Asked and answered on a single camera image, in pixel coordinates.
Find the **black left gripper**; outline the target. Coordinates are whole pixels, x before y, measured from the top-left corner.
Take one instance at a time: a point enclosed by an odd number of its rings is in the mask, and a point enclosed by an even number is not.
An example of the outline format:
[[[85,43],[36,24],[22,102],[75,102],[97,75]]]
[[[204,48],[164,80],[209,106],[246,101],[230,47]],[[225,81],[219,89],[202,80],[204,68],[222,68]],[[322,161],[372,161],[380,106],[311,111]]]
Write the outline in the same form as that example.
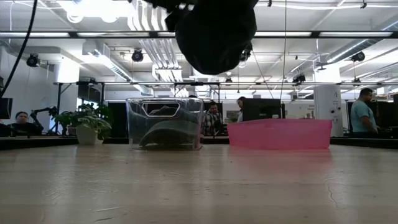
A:
[[[162,7],[167,11],[173,11],[181,4],[196,4],[199,0],[149,0],[153,7]]]

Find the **dark blue cap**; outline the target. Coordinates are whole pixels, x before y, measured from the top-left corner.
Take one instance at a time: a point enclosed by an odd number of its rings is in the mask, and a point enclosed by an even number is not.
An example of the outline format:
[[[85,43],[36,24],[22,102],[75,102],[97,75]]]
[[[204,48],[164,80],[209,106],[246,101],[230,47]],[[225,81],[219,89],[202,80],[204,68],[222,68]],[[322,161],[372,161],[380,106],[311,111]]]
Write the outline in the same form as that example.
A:
[[[259,0],[199,0],[189,10],[167,11],[165,24],[175,33],[181,53],[198,72],[218,75],[239,64],[257,31]]]

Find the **clear plastic bin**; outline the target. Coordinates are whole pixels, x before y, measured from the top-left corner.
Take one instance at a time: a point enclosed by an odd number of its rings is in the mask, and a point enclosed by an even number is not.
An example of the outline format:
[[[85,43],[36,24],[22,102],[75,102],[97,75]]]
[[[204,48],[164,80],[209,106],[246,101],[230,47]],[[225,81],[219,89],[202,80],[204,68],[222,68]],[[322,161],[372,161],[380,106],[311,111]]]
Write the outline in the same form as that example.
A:
[[[173,118],[150,118],[149,113],[153,110],[160,109],[163,106],[180,107],[178,115]],[[127,111],[127,128],[129,136],[129,144],[131,149],[143,149],[139,145],[141,139],[156,123],[167,120],[185,120],[201,124],[204,114],[204,102],[199,98],[128,98],[126,100]],[[193,143],[192,149],[197,150],[200,146],[199,138]]]

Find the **black computer monitor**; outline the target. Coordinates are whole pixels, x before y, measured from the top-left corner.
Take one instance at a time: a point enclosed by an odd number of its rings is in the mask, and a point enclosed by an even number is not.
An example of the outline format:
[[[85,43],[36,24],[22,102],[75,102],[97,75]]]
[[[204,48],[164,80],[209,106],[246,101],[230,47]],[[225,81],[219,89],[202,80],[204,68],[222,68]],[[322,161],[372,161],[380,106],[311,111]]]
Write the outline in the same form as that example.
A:
[[[377,123],[382,128],[398,127],[398,103],[378,102]]]
[[[12,103],[12,98],[0,98],[0,119],[11,117]]]
[[[285,106],[279,99],[243,99],[243,121],[285,119]]]

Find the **black overhead light beam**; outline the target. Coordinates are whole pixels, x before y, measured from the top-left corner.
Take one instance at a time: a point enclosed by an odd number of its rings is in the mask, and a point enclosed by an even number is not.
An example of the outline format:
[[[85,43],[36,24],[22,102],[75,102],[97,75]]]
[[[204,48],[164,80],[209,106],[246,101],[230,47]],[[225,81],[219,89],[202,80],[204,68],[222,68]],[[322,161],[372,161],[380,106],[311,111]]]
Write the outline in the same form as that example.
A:
[[[171,39],[166,31],[109,31],[109,32],[31,32],[33,39]],[[256,39],[398,39],[398,31],[257,31]]]

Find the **green plant in white pot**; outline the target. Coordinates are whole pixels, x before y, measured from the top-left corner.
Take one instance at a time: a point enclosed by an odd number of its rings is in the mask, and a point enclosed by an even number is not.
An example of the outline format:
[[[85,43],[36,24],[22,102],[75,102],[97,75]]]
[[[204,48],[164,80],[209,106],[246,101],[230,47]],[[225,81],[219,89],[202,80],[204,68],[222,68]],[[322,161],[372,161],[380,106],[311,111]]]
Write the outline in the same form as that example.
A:
[[[53,120],[62,127],[63,135],[76,136],[78,143],[94,146],[111,134],[113,112],[104,104],[82,104],[76,111],[64,111]]]

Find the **black articulated stand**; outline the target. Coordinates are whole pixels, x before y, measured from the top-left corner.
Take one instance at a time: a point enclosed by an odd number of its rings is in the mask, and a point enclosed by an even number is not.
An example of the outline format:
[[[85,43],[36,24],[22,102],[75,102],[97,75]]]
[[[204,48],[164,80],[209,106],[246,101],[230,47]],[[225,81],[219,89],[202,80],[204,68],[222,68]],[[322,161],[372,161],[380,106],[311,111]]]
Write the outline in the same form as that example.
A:
[[[40,121],[37,119],[37,114],[41,113],[41,112],[47,112],[49,114],[49,116],[52,119],[55,119],[58,115],[59,115],[59,111],[57,109],[56,106],[53,107],[46,107],[43,109],[39,109],[39,110],[32,110],[30,112],[30,117],[34,120],[34,124],[39,127],[42,128],[42,124],[40,123]],[[46,133],[45,135],[47,136],[56,136],[58,134],[58,124],[55,123]]]

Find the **pink plastic bin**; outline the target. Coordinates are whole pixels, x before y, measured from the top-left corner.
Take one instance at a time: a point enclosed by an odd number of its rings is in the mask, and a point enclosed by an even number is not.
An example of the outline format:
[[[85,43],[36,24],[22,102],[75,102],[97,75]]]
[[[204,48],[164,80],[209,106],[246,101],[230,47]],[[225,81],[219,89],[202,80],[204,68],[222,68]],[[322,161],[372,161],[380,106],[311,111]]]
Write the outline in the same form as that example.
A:
[[[229,144],[262,150],[328,149],[332,121],[259,119],[227,125]]]

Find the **white column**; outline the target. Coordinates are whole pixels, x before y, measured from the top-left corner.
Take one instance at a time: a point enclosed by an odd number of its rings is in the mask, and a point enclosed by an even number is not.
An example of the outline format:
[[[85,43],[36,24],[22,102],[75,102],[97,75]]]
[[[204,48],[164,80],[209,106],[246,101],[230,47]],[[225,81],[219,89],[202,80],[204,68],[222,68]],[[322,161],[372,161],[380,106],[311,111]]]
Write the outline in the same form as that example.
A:
[[[316,119],[332,122],[331,137],[343,136],[343,113],[339,85],[316,86],[313,91]]]

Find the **black aluminium table frame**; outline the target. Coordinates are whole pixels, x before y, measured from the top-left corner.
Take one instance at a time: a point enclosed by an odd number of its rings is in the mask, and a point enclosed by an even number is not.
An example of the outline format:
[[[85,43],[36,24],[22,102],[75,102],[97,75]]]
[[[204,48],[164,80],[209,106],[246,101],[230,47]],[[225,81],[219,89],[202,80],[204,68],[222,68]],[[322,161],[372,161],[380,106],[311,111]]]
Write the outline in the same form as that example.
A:
[[[200,146],[212,144],[229,144],[228,138],[205,138],[200,140]],[[122,144],[129,145],[127,138],[109,138],[103,142],[99,141],[96,144]],[[79,145],[77,138],[0,138],[0,151],[10,149],[27,149],[37,147],[55,147],[55,146],[69,146]],[[370,147],[381,149],[396,149],[398,150],[398,139],[366,139],[366,138],[331,138],[331,145],[341,146],[357,146],[357,147]],[[266,142],[264,146],[234,146],[243,149],[267,149],[267,150],[307,150],[307,149],[321,149],[315,146],[304,146],[304,143],[290,142],[283,146],[271,145],[271,142]],[[191,144],[171,144],[171,145],[148,145],[143,149],[192,149]]]

